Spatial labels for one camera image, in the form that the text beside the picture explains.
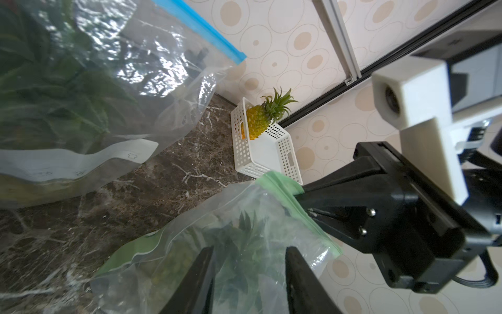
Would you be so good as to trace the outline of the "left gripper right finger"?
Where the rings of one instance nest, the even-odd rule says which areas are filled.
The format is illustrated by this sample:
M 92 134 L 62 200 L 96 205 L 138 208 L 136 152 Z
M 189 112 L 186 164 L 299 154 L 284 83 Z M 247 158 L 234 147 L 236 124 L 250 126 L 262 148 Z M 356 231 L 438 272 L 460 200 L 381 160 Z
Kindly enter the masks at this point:
M 296 247 L 285 255 L 289 313 L 341 313 Z

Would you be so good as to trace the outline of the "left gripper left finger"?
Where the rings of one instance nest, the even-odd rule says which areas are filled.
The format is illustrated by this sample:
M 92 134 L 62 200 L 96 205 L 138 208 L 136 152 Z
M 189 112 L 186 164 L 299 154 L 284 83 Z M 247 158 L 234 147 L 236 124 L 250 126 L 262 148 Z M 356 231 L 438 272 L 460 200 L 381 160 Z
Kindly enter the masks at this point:
M 159 313 L 212 313 L 215 278 L 214 247 L 205 247 Z

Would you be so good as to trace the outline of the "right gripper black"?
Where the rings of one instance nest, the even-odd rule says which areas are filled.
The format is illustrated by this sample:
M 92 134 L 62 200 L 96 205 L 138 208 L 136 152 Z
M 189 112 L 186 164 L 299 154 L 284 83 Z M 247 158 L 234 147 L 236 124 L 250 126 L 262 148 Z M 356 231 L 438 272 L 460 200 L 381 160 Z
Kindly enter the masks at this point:
M 329 235 L 372 254 L 387 284 L 435 294 L 447 283 L 487 289 L 499 280 L 492 238 L 385 142 L 356 145 L 354 161 L 295 198 Z

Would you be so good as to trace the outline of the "green-zip bag with pineapple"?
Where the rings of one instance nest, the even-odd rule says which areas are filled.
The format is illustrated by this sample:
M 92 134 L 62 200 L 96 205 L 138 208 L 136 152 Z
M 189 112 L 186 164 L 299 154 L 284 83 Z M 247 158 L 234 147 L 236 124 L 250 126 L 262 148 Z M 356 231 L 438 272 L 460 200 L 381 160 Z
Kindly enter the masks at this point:
M 302 193 L 276 171 L 228 186 L 113 253 L 91 280 L 98 307 L 158 313 L 200 251 L 211 247 L 215 313 L 287 313 L 286 249 L 298 248 L 317 276 L 342 254 L 297 202 Z

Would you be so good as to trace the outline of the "yellow pineapple green crown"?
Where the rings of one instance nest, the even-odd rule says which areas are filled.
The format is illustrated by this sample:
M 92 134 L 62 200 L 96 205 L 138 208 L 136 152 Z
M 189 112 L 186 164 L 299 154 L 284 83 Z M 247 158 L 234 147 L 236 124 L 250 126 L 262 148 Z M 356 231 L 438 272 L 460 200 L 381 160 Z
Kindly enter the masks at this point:
M 263 96 L 261 105 L 246 110 L 249 140 L 255 140 L 263 134 L 270 125 L 278 122 L 284 116 L 291 114 L 289 105 L 297 103 L 292 95 L 292 89 L 285 94 L 282 89 L 274 89 L 273 95 Z

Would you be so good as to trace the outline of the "blue-zip bag with pineapple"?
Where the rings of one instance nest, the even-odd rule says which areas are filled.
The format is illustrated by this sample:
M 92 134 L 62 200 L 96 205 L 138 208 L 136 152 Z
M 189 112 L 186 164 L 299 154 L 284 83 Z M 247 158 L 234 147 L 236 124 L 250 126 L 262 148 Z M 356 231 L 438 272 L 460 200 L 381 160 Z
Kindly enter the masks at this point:
M 1 207 L 137 169 L 195 127 L 245 58 L 183 1 L 2 1 Z

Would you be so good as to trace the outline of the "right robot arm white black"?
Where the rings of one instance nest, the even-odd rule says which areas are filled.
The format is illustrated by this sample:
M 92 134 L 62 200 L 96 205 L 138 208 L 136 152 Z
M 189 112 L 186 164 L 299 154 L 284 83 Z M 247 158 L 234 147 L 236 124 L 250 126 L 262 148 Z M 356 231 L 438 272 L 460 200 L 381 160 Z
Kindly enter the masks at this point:
M 353 161 L 297 196 L 329 235 L 374 256 L 388 286 L 489 288 L 501 245 L 501 164 L 480 152 L 501 114 L 501 33 L 459 31 L 375 71 L 400 150 L 360 142 Z

